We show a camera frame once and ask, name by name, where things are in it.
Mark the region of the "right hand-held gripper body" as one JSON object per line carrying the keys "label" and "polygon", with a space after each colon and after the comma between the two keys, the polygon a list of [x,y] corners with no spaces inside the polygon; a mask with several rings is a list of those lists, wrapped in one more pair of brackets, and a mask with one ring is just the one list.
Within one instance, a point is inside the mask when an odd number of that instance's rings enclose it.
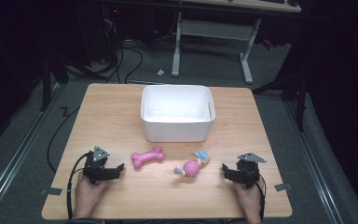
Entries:
{"label": "right hand-held gripper body", "polygon": [[238,156],[237,173],[235,182],[243,184],[249,189],[255,182],[259,180],[260,173],[258,164],[266,162],[265,159],[254,153],[245,153]]}

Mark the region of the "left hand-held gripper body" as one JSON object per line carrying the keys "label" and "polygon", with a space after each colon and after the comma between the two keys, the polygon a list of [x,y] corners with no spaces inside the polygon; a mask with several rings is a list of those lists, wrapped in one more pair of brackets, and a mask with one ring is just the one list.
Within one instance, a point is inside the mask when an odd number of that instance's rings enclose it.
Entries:
{"label": "left hand-held gripper body", "polygon": [[104,168],[109,156],[108,152],[98,146],[95,146],[87,154],[83,175],[89,179],[91,184],[96,185],[100,181],[109,179],[108,172]]}

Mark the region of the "pink bone toy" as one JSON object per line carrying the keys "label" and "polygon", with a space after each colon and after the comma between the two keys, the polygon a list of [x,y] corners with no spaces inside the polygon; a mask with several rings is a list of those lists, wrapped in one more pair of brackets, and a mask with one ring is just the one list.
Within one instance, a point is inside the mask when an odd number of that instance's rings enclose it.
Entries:
{"label": "pink bone toy", "polygon": [[150,161],[163,161],[165,159],[165,154],[162,147],[154,147],[152,150],[145,153],[132,153],[131,161],[135,169],[141,168],[145,163]]}

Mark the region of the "pink ball rope toy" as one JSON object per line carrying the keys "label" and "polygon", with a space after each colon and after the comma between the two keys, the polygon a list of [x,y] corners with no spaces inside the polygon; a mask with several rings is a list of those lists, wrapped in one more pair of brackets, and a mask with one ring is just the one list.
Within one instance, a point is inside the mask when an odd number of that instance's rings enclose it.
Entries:
{"label": "pink ball rope toy", "polygon": [[173,172],[180,176],[196,177],[199,174],[200,169],[210,162],[211,157],[207,151],[196,151],[195,156],[196,159],[186,161],[182,167],[176,166],[173,169]]}

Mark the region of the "white plastic bin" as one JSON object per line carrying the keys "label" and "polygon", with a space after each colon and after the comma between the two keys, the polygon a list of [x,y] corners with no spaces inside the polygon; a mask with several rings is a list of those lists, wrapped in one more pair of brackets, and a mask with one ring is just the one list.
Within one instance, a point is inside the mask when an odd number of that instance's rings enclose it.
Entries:
{"label": "white plastic bin", "polygon": [[202,142],[215,119],[213,95],[201,85],[149,85],[140,115],[150,142]]}

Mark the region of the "person's left hand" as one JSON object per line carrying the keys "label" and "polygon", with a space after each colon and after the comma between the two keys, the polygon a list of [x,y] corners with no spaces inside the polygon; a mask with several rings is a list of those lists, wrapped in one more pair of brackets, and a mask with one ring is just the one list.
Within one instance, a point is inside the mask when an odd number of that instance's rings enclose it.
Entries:
{"label": "person's left hand", "polygon": [[110,181],[92,184],[86,176],[80,173],[76,182],[76,210],[73,218],[90,217],[109,185]]}

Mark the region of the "person's right hand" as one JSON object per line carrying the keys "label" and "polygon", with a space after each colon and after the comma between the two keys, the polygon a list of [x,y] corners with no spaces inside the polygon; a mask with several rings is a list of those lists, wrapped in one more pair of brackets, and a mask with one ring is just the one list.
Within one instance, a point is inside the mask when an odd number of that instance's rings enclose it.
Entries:
{"label": "person's right hand", "polygon": [[233,183],[233,186],[236,190],[237,199],[244,218],[260,218],[262,220],[260,216],[262,194],[257,185],[253,185],[249,189],[245,189],[242,184],[239,183]]}

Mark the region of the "black metal stand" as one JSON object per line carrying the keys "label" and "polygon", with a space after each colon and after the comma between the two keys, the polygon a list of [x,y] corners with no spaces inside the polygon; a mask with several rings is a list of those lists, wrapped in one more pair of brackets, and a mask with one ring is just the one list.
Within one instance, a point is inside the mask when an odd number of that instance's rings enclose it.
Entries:
{"label": "black metal stand", "polygon": [[43,61],[43,94],[42,94],[42,107],[41,110],[45,112],[51,101],[51,77],[55,77],[59,84],[67,84],[69,81],[69,75],[66,70],[66,66],[70,65],[82,74],[96,78],[103,79],[102,76],[96,72],[89,70],[84,65],[77,63],[67,57],[60,54],[48,54]]}
{"label": "black metal stand", "polygon": [[252,90],[253,94],[260,94],[267,90],[281,89],[281,99],[283,101],[295,101],[295,123],[297,128],[303,132],[303,118],[306,109],[306,93],[308,85],[308,75],[306,73],[294,73],[286,77],[277,78],[270,83]]}

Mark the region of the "wooden desk with white legs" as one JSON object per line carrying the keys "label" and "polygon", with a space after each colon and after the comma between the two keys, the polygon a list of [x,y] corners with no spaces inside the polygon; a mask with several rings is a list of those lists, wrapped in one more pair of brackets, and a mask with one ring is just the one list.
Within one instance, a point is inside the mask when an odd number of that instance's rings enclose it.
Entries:
{"label": "wooden desk with white legs", "polygon": [[[292,0],[178,0],[180,7],[217,7],[218,9],[246,9],[255,13],[300,13],[302,8]],[[239,54],[241,69],[247,84],[253,83],[248,57],[255,42],[262,19],[257,16],[250,24],[232,22],[203,21],[200,19],[183,19],[182,13],[176,16],[175,49],[172,58],[172,76],[180,74],[181,37],[183,35],[211,37],[228,40],[245,41],[247,45]]]}

